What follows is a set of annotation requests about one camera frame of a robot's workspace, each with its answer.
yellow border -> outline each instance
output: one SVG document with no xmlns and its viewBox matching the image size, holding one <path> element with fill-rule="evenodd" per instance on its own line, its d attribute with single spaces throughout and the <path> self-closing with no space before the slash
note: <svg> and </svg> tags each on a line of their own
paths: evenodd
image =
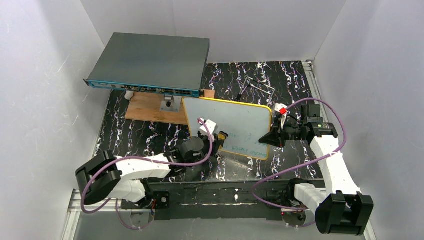
<svg viewBox="0 0 424 240">
<path fill-rule="evenodd" d="M 203 99 L 203 100 L 210 100 L 210 101 L 216 101 L 216 102 L 238 104 L 238 105 L 246 105 L 246 106 L 251 106 L 251 107 L 268 109 L 268 111 L 269 111 L 269 123 L 268 123 L 268 126 L 271 127 L 271 122 L 273 120 L 273 116 L 272 116 L 272 110 L 268 106 L 257 105 L 257 104 L 252 104 L 252 103 L 245 103 L 245 102 L 238 102 L 238 101 L 221 100 L 221 99 L 215 99 L 215 98 L 209 98 L 209 97 L 199 97 L 199 98 L 200 99 Z M 186 108 L 186 105 L 184 104 L 184 99 L 186 99 L 186 97 L 183 97 L 182 98 L 182 105 L 184 106 L 185 118 L 187 119 L 188 130 L 190 131 L 190 136 L 191 136 L 192 135 L 192 130 L 190 129 L 190 121 L 189 121 L 189 117 L 187 116 L 187 108 Z M 232 152 L 232 151 L 226 151 L 226 150 L 223 150 L 223 149 L 221 149 L 221 151 L 226 152 L 226 153 L 229 153 L 229 154 L 235 154 L 235 155 L 239 155 L 239 156 L 243 156 L 243 157 L 247 157 L 247 158 L 262 160 L 262 161 L 268 160 L 268 158 L 270 157 L 270 146 L 269 145 L 266 147 L 266 156 L 267 156 L 267 158 L 256 158 L 256 157 L 252 157 L 252 156 L 248 156 L 248 155 L 243 155 L 243 154 L 240 154 L 240 153 L 235 153 L 235 152 Z"/>
</svg>

whiteboard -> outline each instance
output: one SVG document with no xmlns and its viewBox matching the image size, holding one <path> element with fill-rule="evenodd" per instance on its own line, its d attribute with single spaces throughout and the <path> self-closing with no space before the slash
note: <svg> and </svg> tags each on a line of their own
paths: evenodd
<svg viewBox="0 0 424 240">
<path fill-rule="evenodd" d="M 212 98 L 184 97 L 182 103 L 187 116 L 191 136 L 198 135 L 198 118 L 211 120 L 220 131 L 228 134 L 222 151 L 266 160 L 269 146 L 258 140 L 270 131 L 271 109 L 254 105 Z"/>
</svg>

black marble table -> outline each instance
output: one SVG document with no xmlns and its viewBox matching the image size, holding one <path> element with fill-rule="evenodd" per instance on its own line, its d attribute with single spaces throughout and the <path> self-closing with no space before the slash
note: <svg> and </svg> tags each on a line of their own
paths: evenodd
<svg viewBox="0 0 424 240">
<path fill-rule="evenodd" d="M 215 90 L 216 99 L 233 101 L 247 77 L 275 88 L 272 103 L 289 105 L 297 100 L 312 97 L 300 61 L 208 64 L 202 89 Z M 129 102 L 124 95 L 124 91 L 118 90 L 112 90 L 110 94 L 95 154 L 111 150 L 118 156 L 153 156 L 166 152 L 189 138 L 187 125 L 126 120 L 125 113 Z M 266 94 L 249 88 L 242 96 L 241 102 L 266 105 L 267 99 Z M 299 109 L 300 107 L 296 107 L 290 113 L 299 117 Z M 259 180 L 314 158 L 307 143 L 287 141 L 284 149 L 271 146 L 267 160 L 221 152 L 216 162 L 207 161 L 201 166 L 189 168 L 183 175 L 163 181 Z M 280 179 L 322 177 L 315 163 L 282 175 Z"/>
</svg>

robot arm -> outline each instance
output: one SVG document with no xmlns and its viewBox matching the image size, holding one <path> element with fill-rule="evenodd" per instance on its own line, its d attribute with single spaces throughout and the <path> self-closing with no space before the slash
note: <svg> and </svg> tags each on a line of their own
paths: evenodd
<svg viewBox="0 0 424 240">
<path fill-rule="evenodd" d="M 301 121 L 288 118 L 286 106 L 277 104 L 273 109 L 271 131 L 259 142 L 284 147 L 286 140 L 307 141 L 319 161 L 325 190 L 317 189 L 307 180 L 294 179 L 286 189 L 287 200 L 303 203 L 315 215 L 316 226 L 322 234 L 362 235 L 367 226 L 374 202 L 362 195 L 343 160 L 339 139 L 332 123 L 324 123 L 318 104 L 301 106 Z"/>
<path fill-rule="evenodd" d="M 213 136 L 211 157 L 214 158 L 218 150 L 224 145 L 228 135 L 224 132 L 216 134 L 217 125 L 211 120 L 206 121 L 206 126 Z M 139 204 L 142 207 L 144 203 L 150 203 L 149 199 L 145 199 L 146 195 L 149 194 L 149 186 L 146 181 L 143 181 L 144 179 L 175 177 L 184 173 L 187 169 L 183 166 L 155 163 L 153 160 L 164 163 L 195 163 L 207 155 L 209 148 L 208 133 L 205 127 L 201 126 L 198 136 L 191 137 L 189 140 L 176 145 L 169 152 L 147 157 L 152 162 L 138 159 L 119 161 L 96 178 L 89 187 L 84 203 L 85 205 L 92 205 L 106 198 L 116 198 Z M 114 156 L 111 151 L 104 151 L 78 168 L 75 175 L 79 190 L 83 192 L 87 183 L 97 171 L 119 158 L 121 157 Z"/>
</svg>

white wall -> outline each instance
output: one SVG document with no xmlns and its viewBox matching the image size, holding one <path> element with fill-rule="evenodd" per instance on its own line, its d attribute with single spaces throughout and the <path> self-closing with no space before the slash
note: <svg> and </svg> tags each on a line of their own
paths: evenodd
<svg viewBox="0 0 424 240">
<path fill-rule="evenodd" d="M 422 0 L 347 0 L 315 59 L 379 240 L 424 238 L 423 13 Z"/>
<path fill-rule="evenodd" d="M 210 39 L 209 63 L 313 59 L 346 0 L 81 0 L 114 32 Z"/>
<path fill-rule="evenodd" d="M 60 239 L 107 90 L 83 82 L 104 45 L 79 0 L 0 6 L 0 233 Z"/>
</svg>

